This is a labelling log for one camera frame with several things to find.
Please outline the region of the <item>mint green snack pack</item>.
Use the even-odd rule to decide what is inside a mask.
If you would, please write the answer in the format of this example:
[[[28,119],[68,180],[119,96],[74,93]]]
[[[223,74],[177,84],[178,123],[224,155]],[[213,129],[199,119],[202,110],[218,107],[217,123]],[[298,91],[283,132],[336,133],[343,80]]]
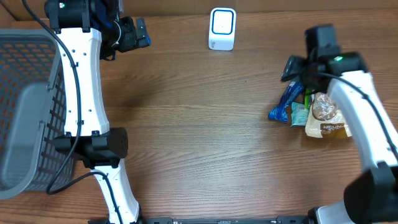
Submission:
[[[305,126],[308,121],[309,109],[301,103],[292,103],[291,126]]]

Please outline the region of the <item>beige nut snack bag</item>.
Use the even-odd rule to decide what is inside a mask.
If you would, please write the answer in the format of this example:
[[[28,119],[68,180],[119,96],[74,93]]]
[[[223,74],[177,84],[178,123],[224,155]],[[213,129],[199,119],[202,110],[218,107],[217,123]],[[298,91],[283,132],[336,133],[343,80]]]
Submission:
[[[313,95],[305,132],[311,138],[350,138],[348,123],[336,103],[324,93]]]

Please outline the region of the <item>blue Oreo cookie pack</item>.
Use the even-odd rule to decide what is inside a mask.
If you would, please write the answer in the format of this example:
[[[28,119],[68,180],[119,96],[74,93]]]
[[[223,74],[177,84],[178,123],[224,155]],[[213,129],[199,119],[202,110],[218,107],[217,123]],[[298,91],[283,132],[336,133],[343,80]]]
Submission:
[[[291,81],[284,93],[282,94],[279,103],[273,108],[268,118],[271,120],[287,122],[289,120],[286,108],[291,106],[293,101],[304,91],[304,85],[299,81]]]

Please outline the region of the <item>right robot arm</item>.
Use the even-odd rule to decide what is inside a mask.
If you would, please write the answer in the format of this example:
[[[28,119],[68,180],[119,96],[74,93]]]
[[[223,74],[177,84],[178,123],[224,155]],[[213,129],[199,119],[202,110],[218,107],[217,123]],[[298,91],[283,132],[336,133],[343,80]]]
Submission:
[[[281,80],[299,78],[339,107],[361,159],[362,173],[343,199],[309,210],[304,223],[397,221],[397,130],[384,109],[366,62],[341,51],[331,24],[305,31],[307,57],[290,56]]]

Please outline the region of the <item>green candy snack bag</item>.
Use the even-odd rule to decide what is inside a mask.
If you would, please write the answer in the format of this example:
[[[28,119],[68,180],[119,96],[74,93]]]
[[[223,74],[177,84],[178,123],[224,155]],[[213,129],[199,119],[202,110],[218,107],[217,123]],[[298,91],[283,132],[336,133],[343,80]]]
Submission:
[[[306,109],[310,109],[313,101],[313,96],[314,96],[314,91],[307,88],[305,90],[305,95],[304,95],[304,106]]]

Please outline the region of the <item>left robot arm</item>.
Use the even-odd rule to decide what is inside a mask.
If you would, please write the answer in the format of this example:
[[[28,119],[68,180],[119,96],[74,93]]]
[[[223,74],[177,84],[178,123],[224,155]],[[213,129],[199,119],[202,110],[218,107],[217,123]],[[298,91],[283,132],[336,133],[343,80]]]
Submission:
[[[67,115],[58,152],[82,161],[99,183],[108,223],[141,223],[127,172],[128,138],[110,126],[101,89],[100,62],[151,44],[143,18],[123,16],[121,1],[50,0],[45,3],[63,67]]]

